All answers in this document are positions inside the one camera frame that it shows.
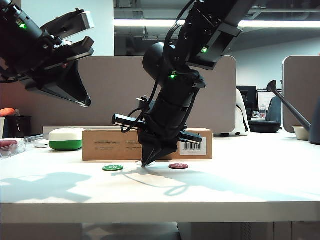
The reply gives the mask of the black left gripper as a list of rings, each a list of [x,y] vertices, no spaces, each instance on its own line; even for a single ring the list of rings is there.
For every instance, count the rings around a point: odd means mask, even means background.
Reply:
[[[59,47],[39,68],[27,74],[25,89],[88,108],[92,101],[81,80],[78,60],[94,53],[94,43],[86,36],[79,42]]]

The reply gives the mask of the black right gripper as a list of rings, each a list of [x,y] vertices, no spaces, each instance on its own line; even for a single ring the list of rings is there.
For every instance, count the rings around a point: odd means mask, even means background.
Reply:
[[[149,104],[141,104],[128,115],[116,113],[111,122],[121,127],[126,133],[138,131],[138,141],[142,145],[142,165],[144,168],[156,160],[177,151],[177,144],[192,143],[199,145],[202,137],[186,130],[189,113],[180,112],[178,115],[170,112],[157,111]]]

